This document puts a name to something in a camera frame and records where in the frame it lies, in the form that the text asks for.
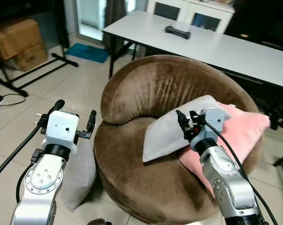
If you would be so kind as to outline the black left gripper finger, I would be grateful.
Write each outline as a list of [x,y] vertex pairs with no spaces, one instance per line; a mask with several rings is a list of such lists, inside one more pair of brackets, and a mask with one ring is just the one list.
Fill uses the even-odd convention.
[[54,106],[47,112],[47,115],[50,115],[51,113],[53,113],[54,111],[60,111],[60,109],[62,109],[65,105],[65,101],[64,99],[58,99]]
[[88,122],[87,122],[87,131],[86,131],[86,137],[91,137],[94,128],[96,126],[96,116],[97,116],[97,111],[92,110],[90,112],[90,116],[88,118]]

